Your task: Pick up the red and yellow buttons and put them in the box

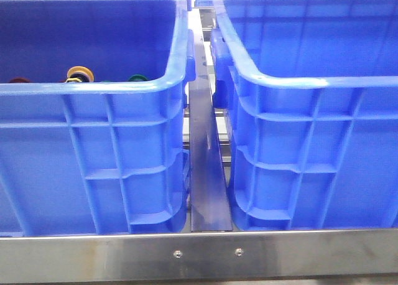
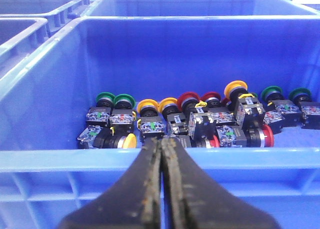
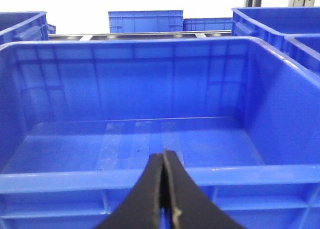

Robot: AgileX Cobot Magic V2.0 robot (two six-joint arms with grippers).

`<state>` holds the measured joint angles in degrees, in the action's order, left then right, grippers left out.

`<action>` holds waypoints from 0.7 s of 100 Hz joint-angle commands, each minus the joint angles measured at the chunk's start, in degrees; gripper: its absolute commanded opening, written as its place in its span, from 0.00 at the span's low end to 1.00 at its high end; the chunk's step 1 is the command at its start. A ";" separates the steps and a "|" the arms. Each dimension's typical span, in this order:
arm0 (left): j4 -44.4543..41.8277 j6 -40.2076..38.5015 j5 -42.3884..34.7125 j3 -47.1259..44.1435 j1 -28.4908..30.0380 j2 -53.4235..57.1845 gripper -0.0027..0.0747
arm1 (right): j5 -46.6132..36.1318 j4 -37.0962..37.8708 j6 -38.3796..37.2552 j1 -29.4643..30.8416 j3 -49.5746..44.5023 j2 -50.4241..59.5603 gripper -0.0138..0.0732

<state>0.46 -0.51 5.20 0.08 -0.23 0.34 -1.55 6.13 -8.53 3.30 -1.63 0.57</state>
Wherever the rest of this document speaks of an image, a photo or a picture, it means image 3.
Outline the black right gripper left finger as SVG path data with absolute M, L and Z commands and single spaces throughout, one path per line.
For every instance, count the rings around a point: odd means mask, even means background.
M 158 229 L 163 164 L 164 158 L 161 153 L 151 154 L 127 197 L 96 228 Z

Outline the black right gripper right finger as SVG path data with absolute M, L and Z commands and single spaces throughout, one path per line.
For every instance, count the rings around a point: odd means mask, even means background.
M 173 150 L 163 151 L 172 229 L 243 229 L 193 181 Z

